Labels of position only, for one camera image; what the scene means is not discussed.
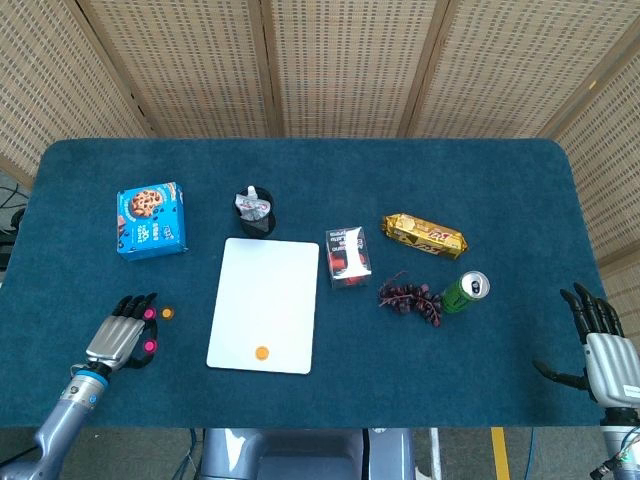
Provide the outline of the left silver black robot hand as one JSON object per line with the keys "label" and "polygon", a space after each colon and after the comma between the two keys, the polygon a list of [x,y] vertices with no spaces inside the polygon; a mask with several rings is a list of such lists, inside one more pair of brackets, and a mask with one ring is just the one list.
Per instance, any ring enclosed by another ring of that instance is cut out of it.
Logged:
{"label": "left silver black robot hand", "polygon": [[158,327],[154,316],[145,313],[153,307],[155,292],[126,296],[114,307],[98,328],[86,349],[85,367],[105,378],[125,369],[142,369],[157,351]]}

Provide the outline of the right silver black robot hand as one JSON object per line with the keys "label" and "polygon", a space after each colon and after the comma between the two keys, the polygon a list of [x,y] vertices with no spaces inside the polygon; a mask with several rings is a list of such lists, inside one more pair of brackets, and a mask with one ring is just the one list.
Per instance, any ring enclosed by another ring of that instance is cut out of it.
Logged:
{"label": "right silver black robot hand", "polygon": [[604,409],[639,408],[639,355],[622,328],[617,311],[583,285],[572,292],[562,289],[585,358],[580,376],[560,373],[535,360],[534,368],[548,380],[589,393]]}

